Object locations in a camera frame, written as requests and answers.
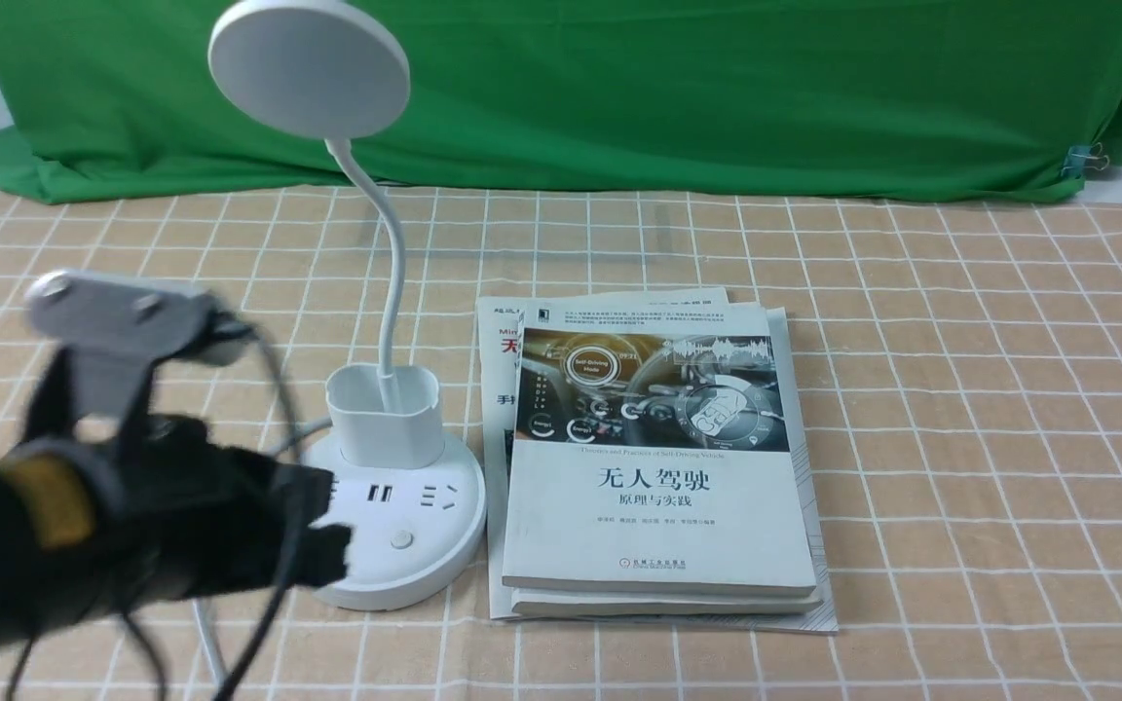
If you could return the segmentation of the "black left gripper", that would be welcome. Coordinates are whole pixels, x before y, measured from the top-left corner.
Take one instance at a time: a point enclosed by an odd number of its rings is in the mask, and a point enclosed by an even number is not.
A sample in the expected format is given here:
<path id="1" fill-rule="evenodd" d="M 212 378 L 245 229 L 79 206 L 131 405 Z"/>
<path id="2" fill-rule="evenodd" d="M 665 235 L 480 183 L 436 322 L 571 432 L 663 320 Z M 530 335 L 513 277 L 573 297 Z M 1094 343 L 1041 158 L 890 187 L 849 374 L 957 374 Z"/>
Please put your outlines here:
<path id="1" fill-rule="evenodd" d="M 320 589 L 347 577 L 353 529 L 323 524 L 335 476 L 236 445 L 168 417 L 120 471 L 93 568 L 112 611 L 254 591 Z"/>

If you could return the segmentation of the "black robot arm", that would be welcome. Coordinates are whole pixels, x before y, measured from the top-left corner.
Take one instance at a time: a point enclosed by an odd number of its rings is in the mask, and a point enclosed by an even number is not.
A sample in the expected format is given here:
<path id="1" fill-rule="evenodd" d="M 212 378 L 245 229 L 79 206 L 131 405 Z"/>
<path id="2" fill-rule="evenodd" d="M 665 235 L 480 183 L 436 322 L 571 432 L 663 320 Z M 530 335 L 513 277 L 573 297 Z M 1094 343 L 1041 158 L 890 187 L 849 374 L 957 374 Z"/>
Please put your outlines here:
<path id="1" fill-rule="evenodd" d="M 151 605 L 276 585 L 300 497 L 286 585 L 342 580 L 353 532 L 325 523 L 334 478 L 217 445 L 195 417 L 160 418 L 134 456 L 111 442 L 40 439 L 0 461 L 0 648 Z"/>

